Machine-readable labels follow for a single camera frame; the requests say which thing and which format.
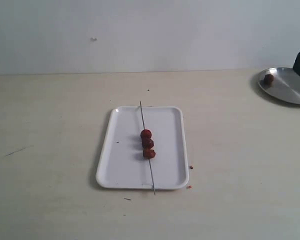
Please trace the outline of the round metal plate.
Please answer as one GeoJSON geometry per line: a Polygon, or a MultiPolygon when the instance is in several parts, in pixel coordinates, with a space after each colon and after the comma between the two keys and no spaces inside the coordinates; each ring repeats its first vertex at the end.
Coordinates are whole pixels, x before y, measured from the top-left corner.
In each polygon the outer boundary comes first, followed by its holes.
{"type": "Polygon", "coordinates": [[[261,71],[257,77],[259,87],[268,95],[290,104],[300,105],[300,76],[290,67],[272,67],[261,71]],[[266,74],[272,74],[271,86],[264,85],[266,74]]]}

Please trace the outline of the thin metal skewer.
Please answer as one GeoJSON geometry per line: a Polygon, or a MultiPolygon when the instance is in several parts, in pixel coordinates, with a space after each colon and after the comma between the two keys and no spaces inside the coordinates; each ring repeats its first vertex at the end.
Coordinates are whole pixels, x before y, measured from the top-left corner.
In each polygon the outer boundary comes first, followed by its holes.
{"type": "MultiPolygon", "coordinates": [[[[140,112],[141,112],[141,119],[142,119],[142,125],[143,125],[143,130],[145,130],[145,121],[144,121],[144,115],[143,115],[143,108],[142,108],[142,102],[139,100],[139,106],[140,106],[140,112]]],[[[150,175],[151,175],[151,180],[152,180],[152,188],[153,188],[153,194],[156,196],[156,188],[155,188],[155,183],[154,183],[154,177],[153,177],[153,170],[152,170],[152,164],[150,158],[147,159],[149,163],[149,168],[150,168],[150,175]]]]}

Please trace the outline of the white rectangular plastic tray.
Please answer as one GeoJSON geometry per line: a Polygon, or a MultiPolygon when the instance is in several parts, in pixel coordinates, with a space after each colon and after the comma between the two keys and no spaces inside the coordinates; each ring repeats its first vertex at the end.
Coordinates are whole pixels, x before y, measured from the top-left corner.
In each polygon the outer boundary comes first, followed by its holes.
{"type": "MultiPolygon", "coordinates": [[[[174,106],[143,106],[145,129],[152,133],[150,160],[155,190],[176,190],[189,181],[182,111],[174,106]]],[[[143,157],[139,106],[111,111],[95,179],[103,188],[153,190],[150,166],[143,157]]]]}

